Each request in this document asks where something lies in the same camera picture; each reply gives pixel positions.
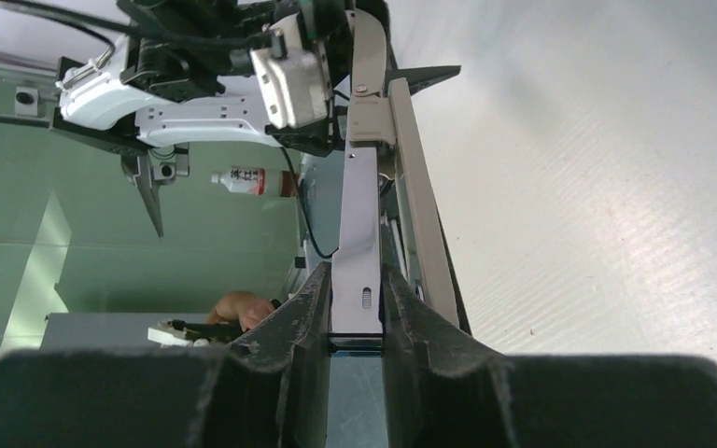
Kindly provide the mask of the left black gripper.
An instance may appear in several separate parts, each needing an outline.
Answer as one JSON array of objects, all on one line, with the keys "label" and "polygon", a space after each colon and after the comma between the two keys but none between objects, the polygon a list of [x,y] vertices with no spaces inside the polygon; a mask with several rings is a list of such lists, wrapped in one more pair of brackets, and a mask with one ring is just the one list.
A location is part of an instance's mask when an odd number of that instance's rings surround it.
[{"label": "left black gripper", "polygon": [[[259,133],[273,146],[311,155],[328,155],[341,145],[335,127],[333,92],[350,73],[354,50],[351,19],[363,11],[383,32],[390,30],[384,1],[120,1],[139,36],[130,36],[129,59],[120,75],[123,83],[167,100],[189,105],[196,99],[225,96],[227,83],[239,77],[257,79],[249,52],[284,45],[269,31],[281,19],[300,13],[303,47],[324,47],[329,68],[330,99],[326,119],[301,128],[277,129],[268,119]],[[121,157],[120,166],[137,189],[159,239],[164,237],[159,186],[149,155]]]}]

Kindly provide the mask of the person's hand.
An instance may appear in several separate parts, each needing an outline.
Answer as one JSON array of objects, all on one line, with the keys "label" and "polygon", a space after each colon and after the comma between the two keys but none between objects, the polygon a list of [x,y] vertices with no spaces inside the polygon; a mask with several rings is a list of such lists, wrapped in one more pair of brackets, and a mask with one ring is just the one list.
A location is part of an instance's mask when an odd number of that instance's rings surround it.
[{"label": "person's hand", "polygon": [[214,305],[206,324],[238,323],[243,331],[254,329],[267,318],[275,306],[254,293],[233,291],[224,295]]}]

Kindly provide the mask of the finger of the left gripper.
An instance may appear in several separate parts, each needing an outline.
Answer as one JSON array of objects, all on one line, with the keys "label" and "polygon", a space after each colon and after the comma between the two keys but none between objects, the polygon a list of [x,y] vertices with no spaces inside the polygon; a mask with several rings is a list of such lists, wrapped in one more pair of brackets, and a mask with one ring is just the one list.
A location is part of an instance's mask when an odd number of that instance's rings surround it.
[{"label": "finger of the left gripper", "polygon": [[460,65],[424,66],[415,68],[397,68],[386,70],[386,97],[390,94],[390,83],[395,79],[404,79],[411,95],[435,86],[461,73]]}]

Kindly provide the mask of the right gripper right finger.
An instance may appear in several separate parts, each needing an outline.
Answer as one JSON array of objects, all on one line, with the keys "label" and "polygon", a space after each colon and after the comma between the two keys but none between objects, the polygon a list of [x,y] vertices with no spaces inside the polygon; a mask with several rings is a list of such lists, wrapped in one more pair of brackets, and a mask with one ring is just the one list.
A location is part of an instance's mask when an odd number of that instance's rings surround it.
[{"label": "right gripper right finger", "polygon": [[717,447],[717,364],[674,355],[508,356],[382,273],[392,447]]}]

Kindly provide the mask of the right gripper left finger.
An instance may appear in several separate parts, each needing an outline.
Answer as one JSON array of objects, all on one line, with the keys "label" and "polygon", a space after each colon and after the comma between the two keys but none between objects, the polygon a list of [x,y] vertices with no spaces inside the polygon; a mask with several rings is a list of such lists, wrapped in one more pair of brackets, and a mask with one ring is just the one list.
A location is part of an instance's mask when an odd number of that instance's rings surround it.
[{"label": "right gripper left finger", "polygon": [[0,356],[0,447],[322,447],[330,271],[224,346]]}]

